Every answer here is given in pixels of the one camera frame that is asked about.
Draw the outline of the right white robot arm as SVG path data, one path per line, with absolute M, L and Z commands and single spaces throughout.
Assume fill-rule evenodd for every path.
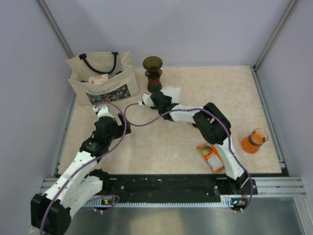
M 165 120 L 183 121 L 198 128 L 206 142 L 213 145 L 225 166 L 228 188 L 232 193 L 241 193 L 246 188 L 249 175 L 240 163 L 231 139 L 231 123 L 212 102 L 204 106 L 185 106 L 174 102 L 171 94 L 159 91 L 142 95 L 142 102 L 164 115 Z

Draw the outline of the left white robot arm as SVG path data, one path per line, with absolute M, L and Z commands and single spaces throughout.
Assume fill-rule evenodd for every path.
M 117 148 L 110 147 L 113 140 L 122 141 L 130 133 L 125 115 L 119 113 L 118 117 L 121 125 L 110 113 L 101 116 L 66 171 L 43 194 L 35 194 L 31 199 L 31 225 L 38 228 L 40 234 L 65 234 L 73 217 L 89 199 L 110 191 L 108 179 L 90 176 L 89 172 Z

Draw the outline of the white paper coffee filters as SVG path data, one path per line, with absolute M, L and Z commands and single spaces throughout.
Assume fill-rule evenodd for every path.
M 180 103 L 180 88 L 168 86 L 160 90 L 165 96 L 172 98 L 172 103 Z

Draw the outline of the olive green coffee dripper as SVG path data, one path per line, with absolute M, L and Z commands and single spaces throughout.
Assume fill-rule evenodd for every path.
M 162 75 L 162 65 L 163 61 L 157 56 L 145 58 L 143 61 L 143 67 L 146 70 L 145 76 L 148 78 L 160 77 Z

